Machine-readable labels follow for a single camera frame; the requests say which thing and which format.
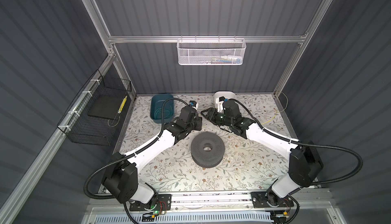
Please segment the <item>items in white basket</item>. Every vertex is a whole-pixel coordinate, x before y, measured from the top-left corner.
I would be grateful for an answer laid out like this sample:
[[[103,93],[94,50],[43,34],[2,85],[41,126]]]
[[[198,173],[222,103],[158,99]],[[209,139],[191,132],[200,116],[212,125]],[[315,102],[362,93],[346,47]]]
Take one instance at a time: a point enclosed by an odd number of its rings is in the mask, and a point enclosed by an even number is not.
[[[209,56],[202,57],[200,62],[212,64],[212,63],[222,63],[222,64],[241,64],[242,57],[236,55],[225,55],[225,56]]]

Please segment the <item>black flat pad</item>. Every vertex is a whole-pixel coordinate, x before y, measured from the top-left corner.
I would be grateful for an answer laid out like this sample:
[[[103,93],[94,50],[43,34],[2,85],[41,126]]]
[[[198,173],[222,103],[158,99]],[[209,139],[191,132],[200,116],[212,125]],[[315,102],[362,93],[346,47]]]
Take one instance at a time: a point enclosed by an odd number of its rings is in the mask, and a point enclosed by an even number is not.
[[[124,97],[99,96],[87,115],[99,119],[114,120]]]

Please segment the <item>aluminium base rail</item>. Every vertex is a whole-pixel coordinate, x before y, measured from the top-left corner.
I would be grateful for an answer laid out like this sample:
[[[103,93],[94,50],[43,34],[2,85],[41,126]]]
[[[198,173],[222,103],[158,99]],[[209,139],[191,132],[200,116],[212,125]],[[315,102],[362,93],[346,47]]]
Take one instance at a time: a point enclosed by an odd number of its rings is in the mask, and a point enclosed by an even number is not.
[[[305,188],[279,207],[263,190],[163,192],[153,210],[135,201],[91,200],[83,224],[344,224],[326,188]]]

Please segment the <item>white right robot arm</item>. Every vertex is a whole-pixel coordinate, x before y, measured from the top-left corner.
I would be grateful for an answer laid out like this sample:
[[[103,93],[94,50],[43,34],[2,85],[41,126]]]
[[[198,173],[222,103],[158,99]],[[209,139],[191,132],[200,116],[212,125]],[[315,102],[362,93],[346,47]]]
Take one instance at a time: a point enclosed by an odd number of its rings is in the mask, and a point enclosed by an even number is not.
[[[313,143],[302,143],[262,126],[241,102],[222,97],[219,108],[208,108],[201,115],[216,126],[227,126],[234,134],[255,141],[284,157],[288,172],[266,191],[268,204],[276,207],[289,195],[314,184],[324,165]]]

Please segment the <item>grey perforated cable spool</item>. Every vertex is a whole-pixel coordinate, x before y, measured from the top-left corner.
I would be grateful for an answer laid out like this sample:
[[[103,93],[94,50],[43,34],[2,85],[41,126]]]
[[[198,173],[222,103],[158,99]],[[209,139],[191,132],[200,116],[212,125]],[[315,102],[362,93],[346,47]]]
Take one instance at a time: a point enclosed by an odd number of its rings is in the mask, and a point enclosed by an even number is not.
[[[191,156],[193,161],[202,168],[214,168],[223,160],[225,143],[215,133],[202,132],[191,142]]]

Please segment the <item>teal plastic tub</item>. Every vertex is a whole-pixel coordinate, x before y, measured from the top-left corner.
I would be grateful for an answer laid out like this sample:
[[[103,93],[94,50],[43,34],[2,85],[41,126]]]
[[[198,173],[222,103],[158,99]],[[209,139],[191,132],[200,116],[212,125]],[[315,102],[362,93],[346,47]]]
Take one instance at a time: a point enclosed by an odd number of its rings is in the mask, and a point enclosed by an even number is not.
[[[164,108],[162,109],[162,106],[164,102],[168,99],[172,99],[172,94],[157,94],[154,95],[151,99],[151,106],[150,106],[150,118],[153,120],[154,123],[160,124],[161,123],[161,113],[164,112],[164,122],[170,122],[174,118],[174,101],[170,100],[168,101]]]

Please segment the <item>white plastic tub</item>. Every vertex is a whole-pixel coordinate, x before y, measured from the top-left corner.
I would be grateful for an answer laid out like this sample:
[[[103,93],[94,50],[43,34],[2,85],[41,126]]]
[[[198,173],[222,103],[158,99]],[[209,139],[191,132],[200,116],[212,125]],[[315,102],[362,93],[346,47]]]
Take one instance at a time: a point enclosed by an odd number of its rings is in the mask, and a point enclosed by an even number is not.
[[[221,96],[224,96],[226,97],[228,100],[229,99],[236,99],[236,94],[233,93],[233,92],[229,92],[229,91],[218,91],[214,94],[214,105],[215,105],[215,98],[216,97],[221,97]]]

